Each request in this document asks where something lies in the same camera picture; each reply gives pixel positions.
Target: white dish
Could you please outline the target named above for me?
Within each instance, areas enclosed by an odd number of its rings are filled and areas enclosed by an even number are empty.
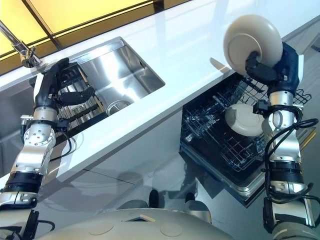
[[[259,15],[237,18],[228,28],[223,41],[224,56],[230,67],[246,74],[246,60],[253,51],[258,62],[273,67],[282,57],[283,45],[276,27]]]
[[[228,126],[238,134],[256,137],[263,133],[264,117],[253,113],[253,106],[237,103],[230,106],[224,114]]]

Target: kitchen counter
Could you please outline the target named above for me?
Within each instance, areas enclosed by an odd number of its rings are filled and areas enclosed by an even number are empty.
[[[281,37],[320,14],[318,0],[193,0],[119,27],[44,57],[46,63],[72,56],[118,36],[122,37],[165,82],[165,86],[73,137],[72,154],[50,163],[47,181],[63,181],[120,147],[194,97],[227,77],[223,38],[237,17],[261,15]],[[221,63],[217,69],[211,58]],[[0,76],[0,91],[31,76],[18,68]],[[69,146],[65,143],[57,148]],[[4,186],[7,176],[0,179]]]

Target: silver metal arm segment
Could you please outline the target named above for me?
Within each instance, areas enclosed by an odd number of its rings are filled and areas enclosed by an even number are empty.
[[[293,98],[293,94],[288,91],[276,91],[270,94],[269,102],[271,106],[292,106]],[[271,113],[262,124],[266,142],[296,122],[297,119],[291,111],[279,110]],[[286,134],[282,134],[273,141],[269,152],[282,140],[284,135]],[[302,160],[296,130],[293,130],[283,140],[268,161],[272,168],[269,170],[272,171],[270,191],[285,200],[308,188],[302,177]],[[274,240],[320,239],[312,230],[315,227],[315,221],[309,199],[300,198],[278,204],[265,198],[263,218],[264,226],[267,231],[272,232]]]
[[[16,157],[10,177],[0,193],[0,237],[23,236],[33,239],[38,225],[38,212],[32,210],[38,202],[38,192],[47,173],[50,155],[56,143],[57,111],[38,107],[33,122],[24,134],[24,147]]]

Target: wire rack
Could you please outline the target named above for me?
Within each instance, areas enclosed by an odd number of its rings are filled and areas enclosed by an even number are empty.
[[[264,136],[247,137],[237,134],[225,121],[225,110],[233,104],[254,105],[268,99],[268,87],[252,78],[242,77],[236,84],[220,87],[206,103],[186,108],[183,112],[182,137],[187,143],[202,139],[218,149],[223,160],[236,172],[247,169],[254,161],[262,161]],[[298,89],[294,104],[305,105],[312,96]]]

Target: faucet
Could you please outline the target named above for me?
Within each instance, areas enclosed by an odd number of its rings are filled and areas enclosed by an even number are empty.
[[[4,25],[0,20],[0,32],[11,42],[12,47],[19,53],[20,60],[26,68],[39,66],[42,61],[35,54],[36,47],[29,48],[23,41],[20,41],[16,36]]]

